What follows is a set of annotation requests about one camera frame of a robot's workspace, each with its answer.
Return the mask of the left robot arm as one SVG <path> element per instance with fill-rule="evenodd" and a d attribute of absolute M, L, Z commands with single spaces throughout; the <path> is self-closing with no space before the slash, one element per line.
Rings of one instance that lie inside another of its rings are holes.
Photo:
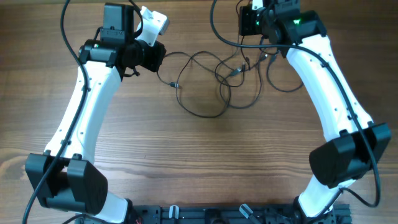
<path fill-rule="evenodd" d="M 109 191 L 94 165 L 95 149 L 126 70 L 159 70 L 166 49 L 157 38 L 168 26 L 166 15 L 133 2 L 105 4 L 103 25 L 73 54 L 78 76 L 57 132 L 43 153 L 29 154 L 25 162 L 32 201 L 86 222 L 142 223 L 130 200 Z"/>

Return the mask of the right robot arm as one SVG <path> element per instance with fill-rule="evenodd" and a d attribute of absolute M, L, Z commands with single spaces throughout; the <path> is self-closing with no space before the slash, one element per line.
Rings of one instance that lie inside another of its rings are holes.
<path fill-rule="evenodd" d="M 301 12 L 298 1 L 253 1 L 238 16 L 242 36 L 261 35 L 288 60 L 319 115 L 325 143 L 310 153 L 313 175 L 295 199 L 295 219 L 317 222 L 352 183 L 377 171 L 391 131 L 385 123 L 374 124 L 358 103 L 316 12 Z"/>

